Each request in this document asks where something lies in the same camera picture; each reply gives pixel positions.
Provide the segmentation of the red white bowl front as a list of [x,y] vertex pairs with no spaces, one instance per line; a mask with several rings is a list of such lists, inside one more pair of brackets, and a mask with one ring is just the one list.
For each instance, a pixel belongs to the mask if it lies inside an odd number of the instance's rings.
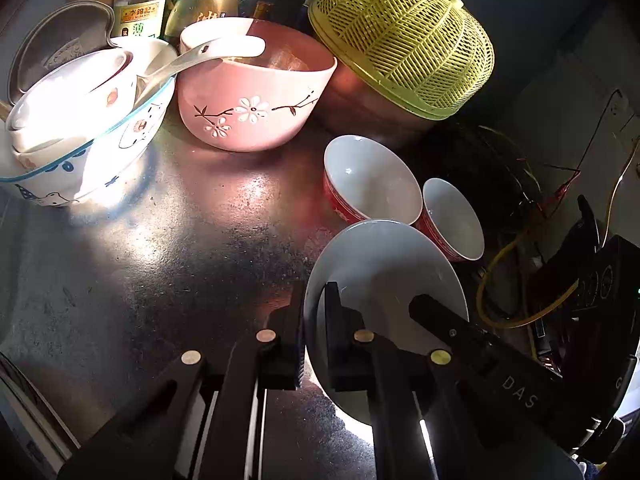
[[439,248],[412,226],[392,220],[368,220],[348,226],[322,250],[306,288],[305,338],[319,385],[353,419],[370,422],[364,392],[337,392],[330,386],[326,356],[323,287],[334,282],[342,305],[360,312],[364,327],[398,348],[427,354],[438,346],[409,315],[413,297],[427,294],[465,320],[463,288]]

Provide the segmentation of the red white bowl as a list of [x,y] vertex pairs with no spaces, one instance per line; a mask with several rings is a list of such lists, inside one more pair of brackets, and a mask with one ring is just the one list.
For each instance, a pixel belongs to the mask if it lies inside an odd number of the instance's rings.
[[428,179],[422,188],[423,207],[416,224],[449,261],[477,261],[485,240],[480,220],[469,201],[451,183]]
[[346,222],[394,220],[411,226],[420,218],[420,186],[389,148],[364,136],[333,139],[323,154],[323,191]]
[[348,226],[322,250],[306,288],[305,338],[319,385],[353,419],[370,422],[364,392],[337,392],[330,386],[326,356],[323,287],[334,282],[342,305],[360,312],[364,327],[398,348],[427,354],[438,346],[409,315],[413,297],[427,294],[465,320],[463,288],[439,248],[412,226],[392,220],[368,220]]

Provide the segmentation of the pink blossom bowl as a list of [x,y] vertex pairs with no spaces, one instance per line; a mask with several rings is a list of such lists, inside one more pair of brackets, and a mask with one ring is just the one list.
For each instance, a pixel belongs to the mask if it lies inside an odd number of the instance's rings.
[[294,28],[257,18],[217,18],[192,24],[180,51],[206,41],[255,36],[265,41],[258,58],[198,64],[178,76],[182,122],[202,142],[232,152],[258,152],[285,144],[303,127],[337,68],[318,40]]

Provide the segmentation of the copper metal basin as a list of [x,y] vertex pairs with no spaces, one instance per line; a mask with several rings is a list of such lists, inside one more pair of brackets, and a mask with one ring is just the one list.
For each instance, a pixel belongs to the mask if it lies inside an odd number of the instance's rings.
[[355,133],[387,144],[405,142],[435,125],[384,98],[341,61],[314,116],[335,134]]

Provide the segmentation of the blue rim bear bowl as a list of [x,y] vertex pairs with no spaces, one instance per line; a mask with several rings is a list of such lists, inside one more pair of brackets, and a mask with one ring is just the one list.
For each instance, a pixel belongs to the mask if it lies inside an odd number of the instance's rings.
[[174,95],[171,77],[116,126],[38,169],[17,172],[9,149],[1,149],[1,189],[27,203],[64,207],[113,184],[144,154],[160,130]]

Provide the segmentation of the white ceramic spoon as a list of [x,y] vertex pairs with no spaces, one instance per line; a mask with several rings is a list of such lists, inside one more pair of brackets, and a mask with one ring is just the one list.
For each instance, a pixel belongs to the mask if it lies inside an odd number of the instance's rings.
[[265,40],[256,36],[219,38],[200,44],[180,54],[174,60],[160,66],[149,75],[137,76],[137,92],[134,107],[144,103],[154,88],[164,80],[191,67],[223,58],[257,58],[266,48]]

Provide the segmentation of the white stacked small bowl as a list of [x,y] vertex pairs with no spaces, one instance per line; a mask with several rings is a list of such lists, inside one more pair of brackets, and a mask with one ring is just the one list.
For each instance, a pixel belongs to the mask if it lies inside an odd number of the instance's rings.
[[114,46],[75,58],[36,82],[13,105],[6,134],[17,153],[61,140],[89,140],[134,109],[138,78],[177,57],[156,38],[118,37]]

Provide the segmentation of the yellow plastic food cover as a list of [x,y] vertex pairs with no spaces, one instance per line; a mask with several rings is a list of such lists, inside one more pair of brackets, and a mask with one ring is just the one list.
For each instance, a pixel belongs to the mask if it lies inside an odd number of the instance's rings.
[[489,36],[462,0],[314,0],[308,18],[365,84],[432,122],[456,114],[494,70]]

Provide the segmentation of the clear labelled sauce bottle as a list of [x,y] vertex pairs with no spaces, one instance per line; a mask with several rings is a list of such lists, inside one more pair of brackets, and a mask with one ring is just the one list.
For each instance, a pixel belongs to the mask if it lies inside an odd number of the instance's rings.
[[158,38],[166,0],[114,0],[113,37]]

